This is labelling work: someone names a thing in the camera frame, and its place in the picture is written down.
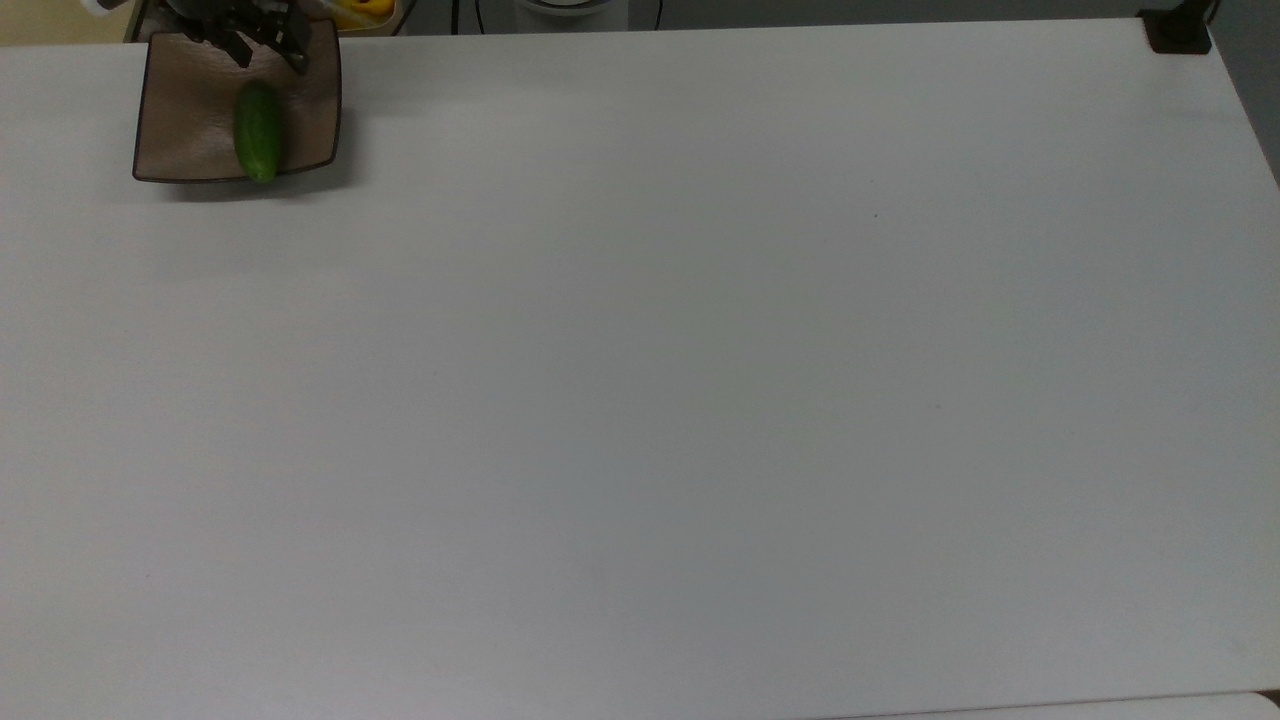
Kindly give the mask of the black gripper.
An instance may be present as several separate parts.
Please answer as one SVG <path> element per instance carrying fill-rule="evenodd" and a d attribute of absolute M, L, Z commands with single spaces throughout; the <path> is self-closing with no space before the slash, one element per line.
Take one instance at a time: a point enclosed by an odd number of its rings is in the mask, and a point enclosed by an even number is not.
<path fill-rule="evenodd" d="M 262 35 L 297 76 L 308 70 L 310 19 L 293 1 L 165 1 L 165 12 L 180 31 L 205 37 L 241 68 L 253 51 L 238 32 Z"/>

